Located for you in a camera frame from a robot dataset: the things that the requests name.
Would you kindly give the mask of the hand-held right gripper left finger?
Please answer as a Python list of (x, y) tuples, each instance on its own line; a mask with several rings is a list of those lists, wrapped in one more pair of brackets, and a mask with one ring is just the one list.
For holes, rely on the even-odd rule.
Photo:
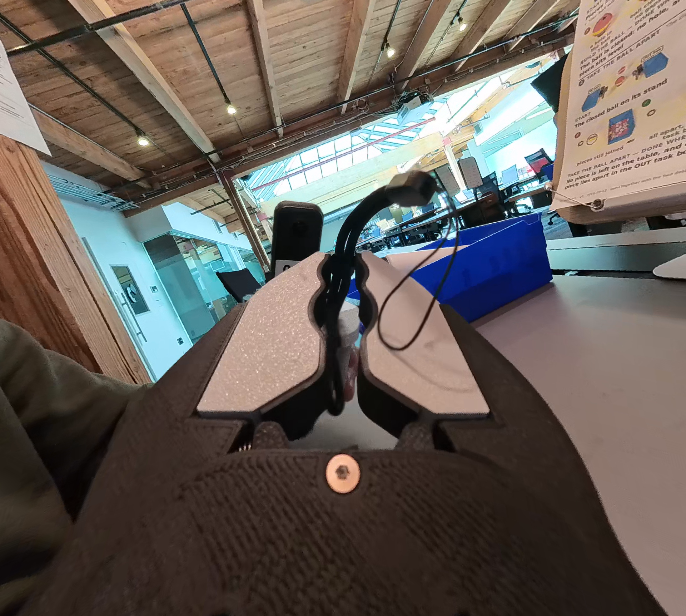
[(315, 318), (328, 258), (312, 254), (247, 302), (199, 400), (198, 415), (315, 424), (329, 403), (325, 340)]

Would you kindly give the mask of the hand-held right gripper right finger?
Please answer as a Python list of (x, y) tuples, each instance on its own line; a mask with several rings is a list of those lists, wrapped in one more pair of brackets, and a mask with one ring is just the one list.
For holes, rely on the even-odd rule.
[(398, 438), (409, 423), (490, 415), (433, 294), (371, 253), (357, 255), (356, 286), (365, 328), (357, 400), (365, 416)]

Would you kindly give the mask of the blue plastic bin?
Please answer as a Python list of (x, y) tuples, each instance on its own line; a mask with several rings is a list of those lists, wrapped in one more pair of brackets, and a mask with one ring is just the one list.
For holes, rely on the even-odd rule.
[(414, 251), (382, 251), (384, 258), (427, 290), (422, 319), (431, 300), (446, 304), (467, 321), (477, 320), (552, 281), (547, 243), (538, 213), (460, 230), (458, 237)]

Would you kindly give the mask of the black item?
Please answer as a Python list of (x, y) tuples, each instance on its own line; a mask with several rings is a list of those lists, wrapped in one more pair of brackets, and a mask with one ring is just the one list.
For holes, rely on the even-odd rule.
[[(372, 216), (380, 210), (392, 205), (398, 206), (426, 206), (438, 190), (437, 179), (423, 171), (410, 171), (394, 177), (387, 186), (378, 188), (365, 197), (353, 210), (344, 222), (334, 248), (334, 252), (329, 256), (322, 268), (323, 288), (323, 320), (320, 326), (324, 330), (325, 355), (324, 355), (324, 384), (327, 388), (329, 404), (327, 411), (336, 417), (344, 411), (344, 379), (341, 376), (338, 361), (338, 350), (341, 346), (340, 332), (338, 329), (339, 312), (345, 301), (349, 284), (353, 275), (353, 268), (356, 260), (357, 237), (362, 233), (363, 227), (369, 222)], [(408, 281), (411, 274), (417, 271), (422, 264), (428, 263), (438, 251), (444, 247), (447, 239), (444, 237), (436, 249), (429, 252), (423, 260), (415, 264), (413, 268), (405, 273), (401, 281), (390, 291), (387, 298), (383, 301), (379, 312), (378, 328), (379, 337), (382, 345), (392, 352), (399, 353), (408, 349), (418, 340), (424, 326), (436, 305), (438, 295), (442, 291), (449, 276), (453, 262), (458, 253), (459, 233), (456, 230), (456, 240), (451, 251), (448, 266), (441, 278), (441, 281), (433, 293), (424, 316), (413, 336), (403, 345), (394, 346), (390, 344), (382, 335), (381, 320), (386, 306), (391, 298), (400, 290), (402, 285)]]

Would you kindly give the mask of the person's left forearm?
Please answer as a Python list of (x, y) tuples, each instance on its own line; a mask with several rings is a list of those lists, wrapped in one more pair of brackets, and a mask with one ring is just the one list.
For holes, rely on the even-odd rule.
[(117, 423), (152, 383), (88, 371), (1, 321), (1, 614), (63, 546)]

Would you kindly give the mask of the ceiling projector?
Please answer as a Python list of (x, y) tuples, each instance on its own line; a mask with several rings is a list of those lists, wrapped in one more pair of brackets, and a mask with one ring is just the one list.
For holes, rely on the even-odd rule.
[(397, 122), (399, 126), (416, 124), (422, 120), (433, 104), (433, 96), (418, 89), (403, 93), (398, 99)]

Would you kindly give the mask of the black tablet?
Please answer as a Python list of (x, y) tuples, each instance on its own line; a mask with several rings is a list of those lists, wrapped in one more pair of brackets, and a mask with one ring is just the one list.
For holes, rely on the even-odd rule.
[(685, 254), (685, 228), (635, 231), (547, 242), (554, 274), (562, 272), (649, 273)]

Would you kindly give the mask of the wooden display board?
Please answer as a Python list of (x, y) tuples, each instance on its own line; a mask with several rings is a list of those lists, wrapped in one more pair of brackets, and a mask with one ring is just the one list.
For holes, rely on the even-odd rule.
[[(554, 161), (552, 187), (559, 190), (565, 158), (565, 132), (567, 127), (567, 108), (569, 105), (571, 79), (571, 54), (567, 55), (561, 74), (561, 91), (558, 112), (554, 116), (557, 128), (556, 157)], [(578, 225), (597, 225), (645, 217), (665, 217), (685, 212), (685, 182), (660, 188), (651, 188), (622, 197), (606, 199), (598, 210), (585, 203), (574, 204), (570, 201), (554, 210), (566, 221)]]

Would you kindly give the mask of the wide wooden pillar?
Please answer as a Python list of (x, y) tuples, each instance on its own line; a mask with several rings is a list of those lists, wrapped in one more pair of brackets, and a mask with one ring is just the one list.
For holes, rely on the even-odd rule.
[(87, 370), (150, 375), (36, 151), (1, 137), (1, 319)]

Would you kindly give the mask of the black red office chair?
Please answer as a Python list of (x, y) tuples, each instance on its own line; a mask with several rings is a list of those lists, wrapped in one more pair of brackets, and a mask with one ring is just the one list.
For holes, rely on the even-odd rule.
[(536, 179), (542, 182), (551, 182), (553, 179), (554, 160), (544, 148), (540, 148), (532, 154), (525, 156), (525, 160)]

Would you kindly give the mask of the white board stand base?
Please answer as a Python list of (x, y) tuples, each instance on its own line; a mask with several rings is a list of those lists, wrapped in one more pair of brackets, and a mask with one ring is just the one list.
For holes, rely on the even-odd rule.
[(685, 253), (673, 260), (668, 260), (665, 263), (658, 265), (652, 272), (653, 275), (661, 279), (680, 280), (684, 282), (686, 279)]

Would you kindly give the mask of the white paper notice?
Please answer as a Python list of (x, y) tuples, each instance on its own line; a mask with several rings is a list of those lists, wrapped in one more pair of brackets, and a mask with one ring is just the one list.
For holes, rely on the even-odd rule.
[(1, 135), (47, 156), (51, 152), (1, 44)]

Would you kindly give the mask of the printed instruction sheet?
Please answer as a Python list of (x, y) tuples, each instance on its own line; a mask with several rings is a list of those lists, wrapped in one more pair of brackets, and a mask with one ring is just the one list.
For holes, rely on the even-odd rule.
[(552, 207), (685, 182), (685, 0), (581, 0)]

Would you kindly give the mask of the dark logo wall panel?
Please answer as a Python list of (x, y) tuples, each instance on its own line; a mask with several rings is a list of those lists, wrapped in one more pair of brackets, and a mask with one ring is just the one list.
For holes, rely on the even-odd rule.
[(149, 313), (150, 307), (134, 279), (130, 268), (125, 265), (111, 265), (111, 269), (121, 288), (124, 304), (130, 309), (133, 315), (140, 316)]

